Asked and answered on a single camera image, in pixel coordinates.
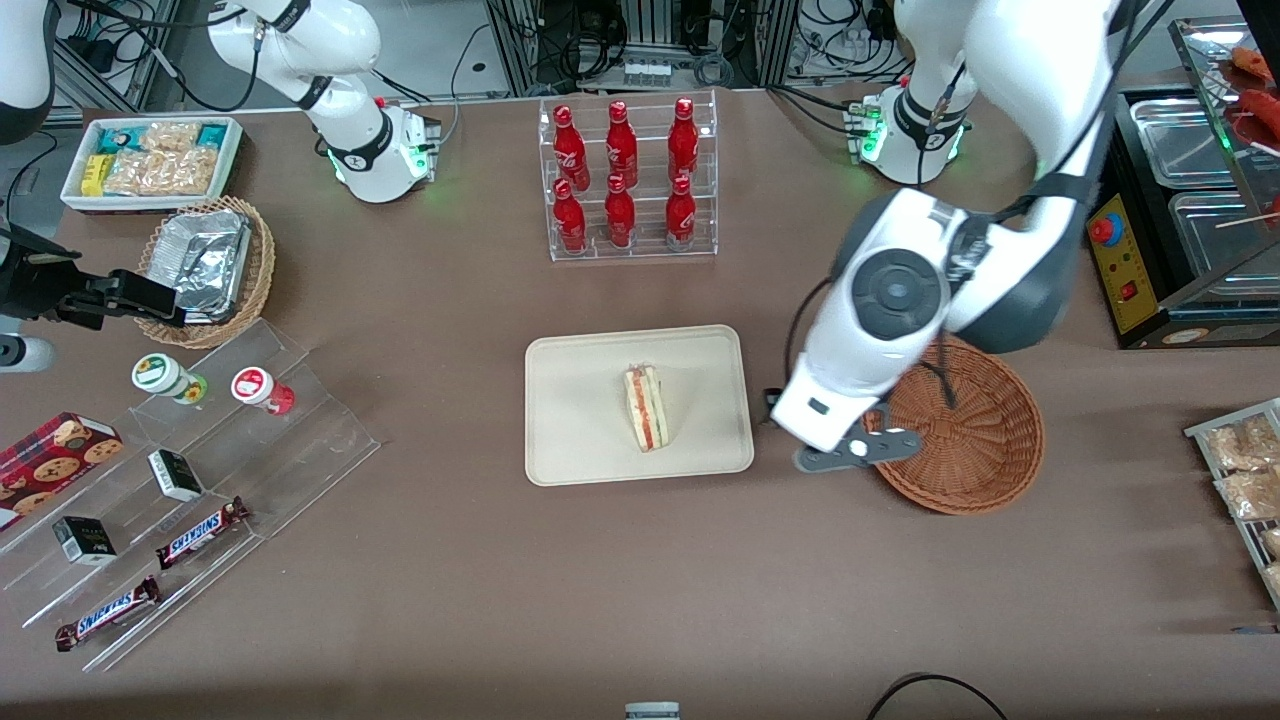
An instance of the small black box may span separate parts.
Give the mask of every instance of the small black box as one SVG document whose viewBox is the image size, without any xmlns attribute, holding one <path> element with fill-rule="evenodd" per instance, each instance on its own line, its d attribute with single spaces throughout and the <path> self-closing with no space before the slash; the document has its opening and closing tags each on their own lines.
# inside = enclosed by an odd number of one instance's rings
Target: small black box
<svg viewBox="0 0 1280 720">
<path fill-rule="evenodd" d="M 187 459 L 172 450 L 160 448 L 147 456 L 151 464 L 151 474 L 160 483 L 160 492 L 182 502 L 191 502 L 200 497 L 204 488 L 196 479 L 196 473 L 191 470 Z"/>
<path fill-rule="evenodd" d="M 54 523 L 54 536 L 63 546 L 67 560 L 81 565 L 105 565 L 115 557 L 106 528 L 92 518 L 59 518 Z"/>
</svg>

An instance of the yellow control panel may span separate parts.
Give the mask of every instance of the yellow control panel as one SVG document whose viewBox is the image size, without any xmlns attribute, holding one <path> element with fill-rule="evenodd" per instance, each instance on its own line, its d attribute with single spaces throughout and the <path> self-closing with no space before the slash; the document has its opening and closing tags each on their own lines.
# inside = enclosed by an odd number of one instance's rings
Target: yellow control panel
<svg viewBox="0 0 1280 720">
<path fill-rule="evenodd" d="M 1129 217 L 1116 195 L 1089 218 L 1085 225 L 1093 261 L 1102 275 L 1102 288 L 1111 306 L 1111 316 L 1121 333 L 1126 333 L 1155 315 L 1160 305 L 1151 290 L 1147 266 L 1138 254 L 1138 245 L 1129 231 Z"/>
</svg>

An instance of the white tray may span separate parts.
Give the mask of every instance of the white tray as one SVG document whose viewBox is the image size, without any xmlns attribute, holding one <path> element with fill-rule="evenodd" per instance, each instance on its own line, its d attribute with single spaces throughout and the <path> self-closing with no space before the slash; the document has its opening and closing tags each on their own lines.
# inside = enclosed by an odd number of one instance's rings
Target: white tray
<svg viewBox="0 0 1280 720">
<path fill-rule="evenodd" d="M 658 369 L 671 445 L 640 452 L 622 375 Z M 727 325 L 544 337 L 525 351 L 525 474 L 538 486 L 741 473 L 751 465 L 742 350 Z"/>
<path fill-rule="evenodd" d="M 146 197 L 118 195 L 91 197 L 81 195 L 81 179 L 84 178 L 84 165 L 88 163 L 88 156 L 97 150 L 99 138 L 104 131 L 146 126 L 156 120 L 227 126 L 227 135 L 223 136 L 223 145 L 218 150 L 218 164 L 214 165 L 214 177 L 209 182 L 209 190 L 204 195 L 159 195 Z M 241 124 L 227 115 L 155 115 L 92 120 L 84 127 L 84 135 L 81 137 L 76 159 L 72 161 L 72 168 L 67 172 L 67 179 L 63 182 L 61 200 L 68 208 L 79 210 L 81 213 L 157 213 L 216 200 L 221 197 L 223 190 L 227 187 L 227 181 L 230 178 L 232 164 L 236 160 L 236 151 L 239 149 L 242 132 Z"/>
</svg>

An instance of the snickers bar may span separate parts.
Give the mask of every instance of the snickers bar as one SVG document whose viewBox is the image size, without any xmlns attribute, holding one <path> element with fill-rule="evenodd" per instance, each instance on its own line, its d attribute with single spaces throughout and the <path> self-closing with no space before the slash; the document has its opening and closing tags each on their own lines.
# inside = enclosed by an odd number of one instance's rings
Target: snickers bar
<svg viewBox="0 0 1280 720">
<path fill-rule="evenodd" d="M 102 607 L 99 607 L 92 615 L 81 618 L 79 623 L 70 623 L 58 628 L 58 634 L 54 635 L 54 642 L 58 644 L 58 652 L 68 652 L 95 632 L 115 623 L 120 618 L 124 618 L 143 605 L 159 605 L 161 600 L 160 585 L 156 584 L 155 578 L 147 575 L 146 579 L 142 580 L 142 584 L 104 605 Z"/>
<path fill-rule="evenodd" d="M 160 569 L 168 570 L 173 568 L 180 559 L 196 552 L 209 543 L 209 541 L 221 534 L 223 530 L 248 516 L 248 507 L 244 507 L 244 503 L 237 495 L 234 500 L 223 505 L 218 512 L 205 518 L 202 523 L 178 536 L 178 539 L 157 550 L 156 557 L 160 559 Z"/>
</svg>

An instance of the acrylic display stand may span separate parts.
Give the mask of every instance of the acrylic display stand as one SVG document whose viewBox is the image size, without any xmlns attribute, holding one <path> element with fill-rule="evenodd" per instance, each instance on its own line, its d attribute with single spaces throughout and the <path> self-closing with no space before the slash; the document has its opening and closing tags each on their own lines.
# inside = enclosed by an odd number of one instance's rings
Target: acrylic display stand
<svg viewBox="0 0 1280 720">
<path fill-rule="evenodd" d="M 667 199 L 671 196 L 671 178 L 667 174 L 667 135 L 675 119 L 676 99 L 689 97 L 694 101 L 694 124 L 698 126 L 698 170 L 694 173 L 690 193 L 698 204 L 694 215 L 692 246 L 682 252 L 667 247 Z M 604 138 L 609 132 L 611 97 L 580 96 L 543 100 L 539 106 L 538 150 L 543 170 L 543 202 L 547 206 L 547 236 L 552 260 L 626 260 L 634 258 L 662 259 L 687 258 L 690 255 L 716 255 L 719 249 L 717 196 L 716 136 L 716 95 L 709 91 L 637 94 L 627 95 L 627 115 L 636 131 L 640 155 L 640 182 L 631 188 L 636 205 L 636 238 L 627 250 L 620 250 L 609 242 L 608 225 L 604 215 L 604 199 L 609 190 L 609 163 L 605 156 Z M 556 217 L 552 205 L 556 196 L 552 183 L 559 177 L 556 164 L 556 123 L 552 110 L 557 105 L 568 105 L 573 111 L 573 124 L 586 142 L 586 165 L 591 173 L 591 186 L 577 193 L 579 202 L 586 214 L 586 252 L 570 255 L 556 232 Z"/>
<path fill-rule="evenodd" d="M 1222 479 L 1226 478 L 1229 470 L 1222 469 L 1219 464 L 1217 457 L 1213 451 L 1210 450 L 1208 442 L 1206 442 L 1206 433 L 1215 428 L 1221 428 L 1224 425 L 1234 425 L 1240 420 L 1253 418 L 1254 415 L 1263 415 L 1271 424 L 1271 429 L 1280 436 L 1280 398 L 1270 400 L 1267 402 L 1261 402 L 1244 410 L 1231 413 L 1229 415 L 1222 415 L 1221 418 L 1215 418 L 1207 423 L 1201 423 L 1183 430 L 1183 434 L 1196 441 L 1196 446 L 1199 447 L 1201 455 L 1204 456 L 1204 462 L 1208 465 L 1210 473 L 1213 474 L 1213 487 L 1217 489 L 1219 495 L 1222 495 L 1222 500 L 1228 502 L 1230 507 L 1230 501 L 1226 500 L 1226 493 L 1222 489 Z M 1244 547 L 1249 551 L 1249 557 L 1253 559 L 1253 565 L 1262 573 L 1262 569 L 1272 562 L 1280 561 L 1280 557 L 1272 557 L 1271 552 L 1267 551 L 1266 544 L 1262 542 L 1262 533 L 1280 525 L 1277 520 L 1240 520 L 1239 518 L 1231 516 L 1235 523 L 1235 528 L 1240 530 L 1240 537 L 1244 538 Z M 1276 594 L 1275 589 L 1268 583 L 1262 583 L 1267 588 L 1267 594 L 1271 596 L 1271 603 L 1277 611 L 1280 611 L 1280 596 Z"/>
<path fill-rule="evenodd" d="M 4 597 L 23 628 L 47 637 L 49 652 L 55 652 L 59 626 L 155 575 L 163 603 L 125 615 L 68 653 L 84 671 L 111 667 L 378 450 L 352 411 L 325 391 L 305 356 L 259 319 L 191 366 L 209 380 L 198 405 L 152 396 L 116 418 L 113 425 L 125 447 L 105 471 L 77 482 L 0 534 Z M 293 388 L 297 400 L 288 414 L 269 415 L 230 396 L 232 377 L 250 365 Z M 127 375 L 125 368 L 122 382 Z M 159 447 L 187 457 L 205 488 L 198 500 L 178 502 L 160 493 L 147 464 L 147 455 Z M 156 548 L 234 496 L 252 516 L 161 571 Z M 118 557 L 100 568 L 68 562 L 51 528 L 63 515 L 101 520 Z"/>
</svg>

